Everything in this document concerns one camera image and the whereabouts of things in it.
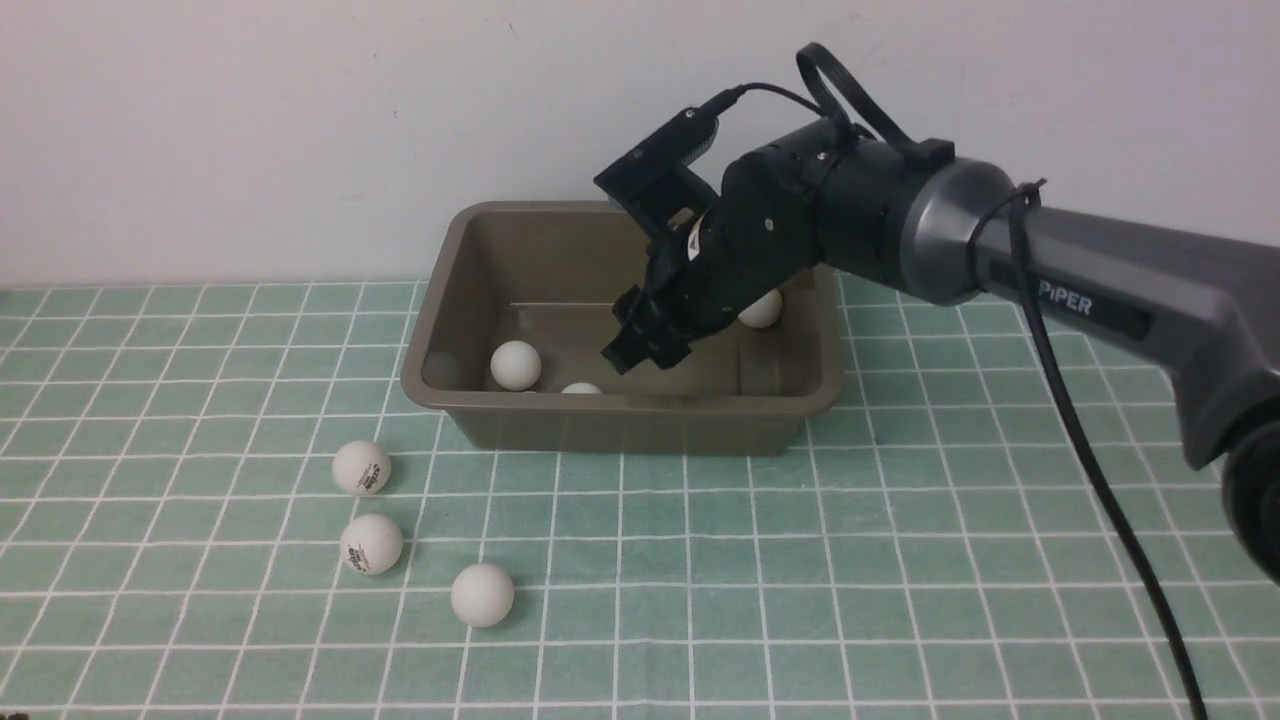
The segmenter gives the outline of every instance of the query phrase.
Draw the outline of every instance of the plastic tub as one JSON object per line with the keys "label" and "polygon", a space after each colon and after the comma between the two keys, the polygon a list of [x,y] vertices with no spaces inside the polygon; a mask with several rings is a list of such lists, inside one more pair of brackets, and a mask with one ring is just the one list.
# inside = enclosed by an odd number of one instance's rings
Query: plastic tub
{"label": "plastic tub", "polygon": [[[618,375],[600,350],[613,301],[644,275],[648,238],[607,202],[486,202],[454,218],[401,373],[406,395],[444,410],[483,450],[776,455],[844,387],[835,279],[781,288],[776,325],[735,323],[680,365]],[[535,393],[507,392],[489,356],[538,348]],[[561,395],[589,382],[604,395]]]}

